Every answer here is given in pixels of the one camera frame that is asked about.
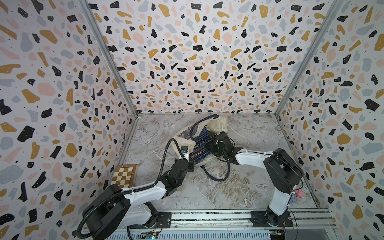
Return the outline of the cream canvas tote bag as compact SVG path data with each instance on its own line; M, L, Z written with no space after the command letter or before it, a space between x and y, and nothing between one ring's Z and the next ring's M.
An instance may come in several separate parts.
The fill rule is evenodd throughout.
M181 146L188 146L189 147L189 156L190 153L193 151L196 142L197 137L200 135L201 131L204 127L207 128L207 130L213 134L218 135L220 132L228 133L228 121L226 118L219 117L219 115L210 115L208 117L205 117L199 121L197 121L194 124L188 125L181 131L179 131L176 135L173 136L173 139L176 140L179 147ZM206 169L206 164L212 163L215 160L224 162L227 164L227 173L225 177L222 179L216 178L213 175L209 174ZM228 179L229 173L230 173L230 164L227 160L224 159L223 156L214 156L212 153L204 159L200 164L195 164L195 167L202 168L205 174L213 181L215 182L223 182Z

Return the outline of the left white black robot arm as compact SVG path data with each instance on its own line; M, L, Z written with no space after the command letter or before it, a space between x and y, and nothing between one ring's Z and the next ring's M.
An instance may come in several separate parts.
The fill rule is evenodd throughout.
M117 184L108 186L83 211L76 237L105 240L118 228L134 225L150 228L159 214L151 202L173 194L194 169L194 161L176 159L171 170L162 174L156 183L129 189Z

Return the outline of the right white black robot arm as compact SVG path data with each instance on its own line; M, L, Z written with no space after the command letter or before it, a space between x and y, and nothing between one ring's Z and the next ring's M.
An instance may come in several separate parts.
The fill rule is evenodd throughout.
M209 152L228 164L253 166L267 171L274 186L274 194L268 205L264 220L271 227L287 224L288 205L293 192L303 184L303 171L283 149L257 152L236 147L230 137L221 132L208 145Z

